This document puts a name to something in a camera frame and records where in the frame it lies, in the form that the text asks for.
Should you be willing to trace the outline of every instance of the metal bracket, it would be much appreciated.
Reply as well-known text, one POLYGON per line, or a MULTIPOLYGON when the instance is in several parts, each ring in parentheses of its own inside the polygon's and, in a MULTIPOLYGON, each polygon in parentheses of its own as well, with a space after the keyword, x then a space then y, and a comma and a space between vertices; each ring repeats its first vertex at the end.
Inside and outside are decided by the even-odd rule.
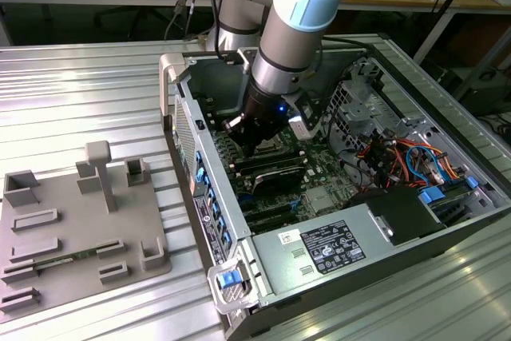
POLYGON ((184 78, 188 63, 182 54, 165 54, 160 57, 160 111, 162 116, 168 116, 168 84, 173 84, 184 78))
POLYGON ((254 284, 248 285, 249 282, 249 274, 243 261, 241 260, 241 255, 237 252, 235 255, 225 261, 222 264, 215 265, 208 270, 208 282, 209 287, 211 288, 211 292, 213 294, 213 301, 215 302, 216 310, 222 314, 226 315, 227 313, 231 313, 233 311, 237 311, 239 309, 247 309, 249 307, 253 307, 259 302, 259 296, 257 294, 257 288, 254 284), (245 282, 245 289, 242 292, 240 298, 237 298, 237 294, 233 292, 234 289, 240 289, 241 287, 235 286, 230 287, 228 289, 220 289, 218 284, 218 276, 230 272, 238 270, 242 275, 245 282))

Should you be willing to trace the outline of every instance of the sticker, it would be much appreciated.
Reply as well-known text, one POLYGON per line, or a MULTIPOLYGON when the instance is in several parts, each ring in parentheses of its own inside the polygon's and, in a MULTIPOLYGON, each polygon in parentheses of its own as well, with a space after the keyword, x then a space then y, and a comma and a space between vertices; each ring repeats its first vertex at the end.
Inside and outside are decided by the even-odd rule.
POLYGON ((279 233, 279 238, 282 245, 293 243, 300 240, 300 230, 292 229, 291 231, 279 233))
POLYGON ((316 269, 324 275, 366 258, 344 220, 304 232, 301 237, 316 269))

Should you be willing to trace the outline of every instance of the gray fixture plate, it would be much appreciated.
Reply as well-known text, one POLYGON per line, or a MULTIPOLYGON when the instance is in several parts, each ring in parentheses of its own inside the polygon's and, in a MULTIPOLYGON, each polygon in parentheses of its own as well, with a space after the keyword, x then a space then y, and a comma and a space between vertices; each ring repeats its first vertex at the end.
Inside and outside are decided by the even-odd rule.
POLYGON ((167 248, 153 183, 149 180, 146 184, 128 188, 123 166, 109 167, 108 172, 119 208, 116 212, 108 213, 101 191, 81 195, 77 186, 79 178, 77 173, 39 180, 40 185, 32 188, 39 204, 12 208, 4 200, 0 220, 2 271, 4 267, 11 265, 9 257, 12 247, 24 248, 30 244, 43 244, 52 238, 60 240, 60 250, 33 257, 33 260, 47 260, 118 239, 124 241, 126 251, 114 252, 111 256, 101 259, 98 256, 90 256, 72 263, 53 266, 41 270, 39 276, 8 285, 0 281, 0 297, 28 287, 35 288, 41 295, 39 305, 20 308, 6 314, 0 312, 0 323, 170 271, 168 255, 165 256, 166 262, 160 267, 148 271, 141 268, 141 241, 145 250, 149 249, 150 254, 157 252, 157 237, 160 238, 163 248, 167 248), (57 221, 19 232, 11 230, 16 216, 52 208, 58 211, 57 221), (123 261, 129 269, 129 276, 102 284, 98 268, 123 261))

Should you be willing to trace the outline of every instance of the warning label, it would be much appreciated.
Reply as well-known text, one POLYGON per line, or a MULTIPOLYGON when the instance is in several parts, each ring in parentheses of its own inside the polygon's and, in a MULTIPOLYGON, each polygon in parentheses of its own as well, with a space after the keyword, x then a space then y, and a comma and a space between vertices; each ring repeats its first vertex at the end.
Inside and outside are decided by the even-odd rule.
POLYGON ((301 234, 318 272, 326 275, 366 258, 344 220, 301 234))

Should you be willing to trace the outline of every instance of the robotic arm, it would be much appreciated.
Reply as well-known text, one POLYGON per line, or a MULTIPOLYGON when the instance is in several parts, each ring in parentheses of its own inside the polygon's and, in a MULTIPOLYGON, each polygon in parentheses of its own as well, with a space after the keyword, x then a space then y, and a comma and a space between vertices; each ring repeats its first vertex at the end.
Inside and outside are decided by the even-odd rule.
MULTIPOLYGON (((287 101, 293 100, 294 108, 300 106, 305 121, 313 115, 307 95, 299 92, 300 78, 311 64, 339 5, 339 0, 250 1, 271 9, 252 65, 243 110, 224 122, 229 136, 247 156, 254 153, 262 140, 274 137, 287 125, 290 109, 287 101)), ((308 129, 314 125, 313 121, 306 123, 308 129)))

